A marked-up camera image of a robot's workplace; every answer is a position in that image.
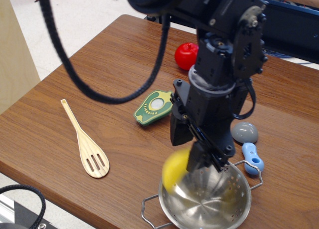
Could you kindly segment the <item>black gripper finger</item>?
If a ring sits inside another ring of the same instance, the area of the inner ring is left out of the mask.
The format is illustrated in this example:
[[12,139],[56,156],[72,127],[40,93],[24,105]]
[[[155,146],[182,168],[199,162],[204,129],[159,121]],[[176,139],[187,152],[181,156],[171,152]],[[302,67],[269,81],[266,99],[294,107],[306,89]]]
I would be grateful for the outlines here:
[[185,144],[193,139],[193,134],[189,129],[187,115],[171,115],[170,119],[170,140],[173,146]]
[[190,150],[187,171],[194,172],[197,169],[212,165],[209,147],[202,141],[196,141]]

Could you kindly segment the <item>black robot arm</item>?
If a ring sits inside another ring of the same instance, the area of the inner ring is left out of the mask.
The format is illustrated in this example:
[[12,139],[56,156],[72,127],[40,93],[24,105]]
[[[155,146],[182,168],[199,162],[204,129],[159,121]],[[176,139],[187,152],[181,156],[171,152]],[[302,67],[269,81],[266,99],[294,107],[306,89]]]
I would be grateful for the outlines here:
[[188,81],[177,79],[170,137],[173,145],[193,141],[187,170],[221,171],[235,155],[230,132],[247,96],[256,98],[251,77],[262,72],[266,21],[262,0],[128,0],[149,16],[169,15],[195,26],[199,51]]

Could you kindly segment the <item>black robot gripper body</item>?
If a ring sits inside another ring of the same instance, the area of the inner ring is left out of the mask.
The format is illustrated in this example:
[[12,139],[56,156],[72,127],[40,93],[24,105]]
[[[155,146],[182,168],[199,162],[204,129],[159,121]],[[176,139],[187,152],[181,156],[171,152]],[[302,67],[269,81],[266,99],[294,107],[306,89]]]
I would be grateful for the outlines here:
[[193,139],[209,147],[212,166],[220,172],[236,153],[230,130],[232,121],[246,119],[252,114],[251,111],[240,113],[247,95],[252,94],[252,80],[237,79],[213,86],[194,68],[189,71],[188,78],[188,82],[182,79],[173,82],[171,114],[188,116]]

